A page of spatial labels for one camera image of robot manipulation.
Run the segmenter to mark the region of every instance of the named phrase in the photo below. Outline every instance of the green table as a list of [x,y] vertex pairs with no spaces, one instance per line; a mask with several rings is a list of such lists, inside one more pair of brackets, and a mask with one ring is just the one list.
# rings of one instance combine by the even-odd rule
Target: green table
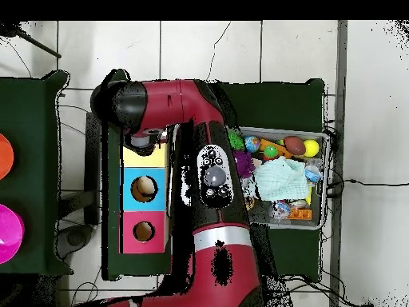
[[58,123],[56,97],[68,74],[43,79],[0,78],[0,133],[14,148],[14,165],[0,181],[0,203],[25,224],[22,246],[0,273],[62,275],[69,267],[55,255],[58,219]]
[[[115,79],[126,79],[118,71]],[[314,79],[306,84],[263,82],[261,84],[219,83],[232,103],[237,122],[227,119],[227,125],[302,130],[321,132],[324,83]],[[120,134],[118,130],[102,128],[102,152],[108,154],[105,163],[109,182],[109,215],[103,221],[108,228],[102,246],[108,248],[103,254],[107,265],[104,278],[110,280],[120,274],[150,275],[169,272],[170,246],[165,253],[121,255],[118,251],[118,206],[119,206],[119,158]],[[279,274],[306,275],[318,281],[320,260],[320,231],[299,229],[270,229],[269,240]]]
[[[324,82],[220,84],[234,106],[237,124],[277,130],[321,132]],[[270,245],[278,274],[319,279],[320,231],[270,229]]]

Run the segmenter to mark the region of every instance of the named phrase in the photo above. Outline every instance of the shape sorter box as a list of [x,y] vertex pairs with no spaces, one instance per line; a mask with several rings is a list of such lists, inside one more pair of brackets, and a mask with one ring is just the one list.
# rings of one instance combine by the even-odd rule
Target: shape sorter box
[[[166,212],[124,212],[123,217],[123,253],[163,253],[165,251],[168,233]],[[153,236],[148,241],[138,241],[135,227],[147,221],[153,228]]]
[[[141,157],[124,147],[124,181],[122,187],[122,253],[163,253],[169,239],[169,218],[166,213],[168,162],[166,144]],[[132,184],[139,177],[150,177],[157,192],[152,201],[139,202],[131,192]],[[147,241],[137,240],[136,227],[148,223],[152,236]]]

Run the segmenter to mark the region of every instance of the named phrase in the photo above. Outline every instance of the orange toy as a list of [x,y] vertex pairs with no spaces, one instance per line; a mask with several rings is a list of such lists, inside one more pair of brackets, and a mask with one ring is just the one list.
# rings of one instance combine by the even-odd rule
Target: orange toy
[[266,146],[274,146],[278,150],[279,157],[281,157],[282,155],[284,155],[287,159],[290,159],[292,157],[292,154],[288,152],[288,150],[284,146],[275,144],[274,142],[270,142],[269,140],[260,139],[259,150],[264,151],[264,147]]
[[13,162],[13,148],[6,137],[0,134],[0,180],[10,172]]
[[312,211],[310,209],[290,209],[290,215],[287,219],[293,220],[311,220]]

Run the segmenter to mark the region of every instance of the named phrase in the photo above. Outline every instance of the green pom-pom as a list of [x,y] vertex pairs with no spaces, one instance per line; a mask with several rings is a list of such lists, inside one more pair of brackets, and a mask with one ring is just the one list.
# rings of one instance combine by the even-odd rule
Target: green pom-pom
[[230,141],[230,146],[234,150],[244,150],[244,141],[243,141],[243,138],[239,134],[229,130],[228,139]]

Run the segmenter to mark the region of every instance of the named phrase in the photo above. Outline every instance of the purple pom-pom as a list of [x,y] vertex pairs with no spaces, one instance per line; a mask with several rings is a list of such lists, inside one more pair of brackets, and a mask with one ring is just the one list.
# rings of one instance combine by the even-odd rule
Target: purple pom-pom
[[252,162],[252,156],[249,152],[233,150],[236,159],[237,173],[239,177],[247,178],[252,176],[252,171],[256,169]]

